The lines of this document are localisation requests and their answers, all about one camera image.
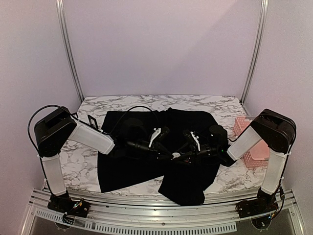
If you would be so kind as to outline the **black t-shirt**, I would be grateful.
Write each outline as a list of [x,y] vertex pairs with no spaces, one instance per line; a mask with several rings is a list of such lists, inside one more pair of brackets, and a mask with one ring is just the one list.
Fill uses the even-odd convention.
[[[161,140],[171,153],[188,146],[183,131],[194,131],[202,144],[210,138],[210,127],[218,125],[205,111],[183,111],[169,108],[165,111],[109,111],[102,129],[126,138],[147,141],[160,123],[170,129]],[[148,153],[132,148],[118,147],[108,155],[98,154],[98,181],[101,192],[110,192],[162,177],[158,192],[181,206],[196,206],[204,202],[204,191],[213,183],[221,162],[217,157],[200,159],[199,166],[187,165],[183,159],[168,161],[150,159]]]

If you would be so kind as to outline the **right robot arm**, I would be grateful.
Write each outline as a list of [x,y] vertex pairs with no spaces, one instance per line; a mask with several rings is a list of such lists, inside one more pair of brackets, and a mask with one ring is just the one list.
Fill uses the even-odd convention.
[[256,213],[264,213],[272,205],[271,195],[280,187],[288,156],[296,139],[295,122],[270,109],[264,109],[252,120],[238,117],[234,131],[238,135],[233,141],[227,139],[227,132],[219,125],[210,127],[210,138],[202,144],[195,132],[184,135],[194,150],[181,156],[187,160],[191,156],[198,159],[217,157],[222,165],[231,166],[240,158],[248,168],[266,166],[260,188],[260,196],[253,202]]

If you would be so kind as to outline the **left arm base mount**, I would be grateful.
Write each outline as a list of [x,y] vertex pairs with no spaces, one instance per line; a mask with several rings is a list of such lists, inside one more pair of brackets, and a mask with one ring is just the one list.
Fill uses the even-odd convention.
[[83,198],[73,200],[66,191],[60,196],[52,194],[47,208],[52,211],[61,212],[65,215],[86,218],[89,213],[90,203],[85,201]]

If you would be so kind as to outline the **aluminium front rail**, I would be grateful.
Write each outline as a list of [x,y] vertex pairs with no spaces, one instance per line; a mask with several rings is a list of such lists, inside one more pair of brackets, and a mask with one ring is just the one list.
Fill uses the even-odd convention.
[[24,235],[302,235],[303,226],[293,192],[285,193],[279,215],[268,225],[263,214],[240,218],[238,202],[254,199],[255,189],[207,194],[200,206],[178,206],[160,195],[91,194],[71,191],[90,203],[86,218],[72,224],[48,209],[46,190],[36,189],[29,200]]

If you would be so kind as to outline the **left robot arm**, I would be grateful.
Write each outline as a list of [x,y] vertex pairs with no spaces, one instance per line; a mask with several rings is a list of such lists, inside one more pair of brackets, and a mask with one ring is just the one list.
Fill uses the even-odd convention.
[[54,197],[53,203],[61,212],[69,212],[73,203],[67,198],[67,187],[64,181],[62,154],[72,155],[75,149],[88,149],[103,155],[112,153],[118,147],[132,148],[148,153],[157,161],[168,161],[172,153],[166,149],[161,140],[168,134],[168,128],[160,123],[152,131],[150,138],[126,138],[100,129],[97,120],[89,116],[89,122],[81,120],[65,106],[50,104],[39,108],[27,124],[30,132],[33,118],[41,111],[53,108],[54,111],[37,121],[33,126],[34,133],[28,134],[29,140],[40,159],[46,185]]

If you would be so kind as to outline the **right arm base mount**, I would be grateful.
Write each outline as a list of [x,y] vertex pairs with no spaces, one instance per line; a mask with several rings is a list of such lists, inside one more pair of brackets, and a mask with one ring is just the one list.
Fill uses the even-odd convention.
[[[276,200],[276,194],[280,194],[282,205],[279,206]],[[257,198],[253,200],[243,200],[236,204],[235,210],[240,218],[255,216],[267,212],[274,211],[273,215],[269,218],[273,219],[277,216],[283,208],[285,200],[285,194],[282,187],[276,189],[273,194],[267,194],[259,188]]]

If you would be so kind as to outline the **right aluminium frame post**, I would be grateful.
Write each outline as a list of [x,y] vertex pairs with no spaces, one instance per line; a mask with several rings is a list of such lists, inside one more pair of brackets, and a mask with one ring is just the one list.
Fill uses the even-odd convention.
[[257,60],[258,60],[261,45],[262,45],[263,34],[265,31],[265,25],[266,25],[267,13],[268,13],[268,3],[269,3],[269,0],[262,0],[261,1],[260,17],[259,17],[259,21],[258,21],[258,27],[257,27],[257,33],[256,33],[252,58],[250,61],[244,89],[243,89],[243,92],[242,92],[242,95],[240,98],[240,103],[242,106],[244,106],[244,104],[247,100],[247,97],[248,97],[248,94],[250,91],[250,87],[251,87],[251,83],[253,80],[254,72],[256,69]]

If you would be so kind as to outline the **black open brooch case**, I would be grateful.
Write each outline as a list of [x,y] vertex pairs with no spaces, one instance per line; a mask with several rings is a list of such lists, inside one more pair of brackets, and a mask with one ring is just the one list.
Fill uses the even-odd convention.
[[97,120],[96,120],[94,117],[92,117],[91,115],[87,115],[87,117],[88,117],[88,120],[89,120],[89,125],[90,125],[92,128],[98,130],[99,127],[98,127]]

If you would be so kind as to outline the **left aluminium frame post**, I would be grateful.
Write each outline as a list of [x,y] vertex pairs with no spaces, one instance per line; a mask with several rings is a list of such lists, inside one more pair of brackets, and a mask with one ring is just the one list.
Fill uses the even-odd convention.
[[66,22],[66,14],[65,14],[65,8],[64,8],[64,1],[63,0],[56,0],[56,9],[57,9],[57,15],[58,15],[58,21],[59,21],[59,26],[60,26],[60,31],[61,31],[61,36],[63,39],[63,44],[65,48],[65,53],[71,73],[71,77],[73,80],[73,84],[78,96],[78,99],[80,103],[82,103],[85,99],[84,94],[83,94],[83,89],[78,77],[73,53],[72,53],[72,48],[70,44],[70,38],[68,34],[68,29],[67,29],[67,22]]

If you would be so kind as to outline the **yellow brooch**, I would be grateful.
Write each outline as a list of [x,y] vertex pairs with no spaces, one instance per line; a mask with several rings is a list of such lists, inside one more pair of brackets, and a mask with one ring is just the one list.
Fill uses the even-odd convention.
[[178,153],[178,152],[174,152],[174,153],[172,153],[172,155],[173,155],[173,159],[180,157],[180,153]]

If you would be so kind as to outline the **pink perforated plastic basket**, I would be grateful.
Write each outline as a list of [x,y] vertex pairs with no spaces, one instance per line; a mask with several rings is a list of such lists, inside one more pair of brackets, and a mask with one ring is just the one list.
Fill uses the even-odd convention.
[[[252,117],[237,116],[233,126],[233,131],[238,137],[252,122]],[[269,147],[264,141],[259,141],[254,147],[243,155],[247,168],[262,167],[268,165]]]

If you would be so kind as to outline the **aluminium frame post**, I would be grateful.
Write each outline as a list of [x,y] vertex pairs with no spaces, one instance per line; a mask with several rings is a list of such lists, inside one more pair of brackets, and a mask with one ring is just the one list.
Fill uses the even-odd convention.
[[73,84],[78,96],[78,99],[80,103],[82,103],[85,99],[84,94],[83,94],[83,89],[78,77],[73,53],[72,53],[72,48],[70,44],[70,38],[68,34],[68,29],[67,29],[67,22],[66,22],[66,14],[65,14],[65,8],[64,8],[64,1],[63,0],[56,0],[56,9],[57,9],[57,15],[58,15],[58,21],[59,21],[59,26],[60,26],[60,31],[61,31],[61,36],[63,39],[63,44],[65,48],[65,53],[71,73],[71,77],[73,80]]
[[258,21],[258,27],[257,27],[257,33],[256,33],[252,58],[250,61],[244,89],[243,89],[243,92],[242,92],[242,95],[240,98],[240,103],[242,106],[244,106],[244,104],[247,100],[247,97],[248,97],[248,94],[250,91],[250,87],[251,87],[251,83],[253,80],[254,72],[256,69],[257,60],[258,60],[261,45],[262,45],[263,34],[265,31],[265,25],[266,25],[267,13],[268,13],[268,3],[269,3],[269,0],[262,0],[261,1],[260,17],[259,17],[259,21]]

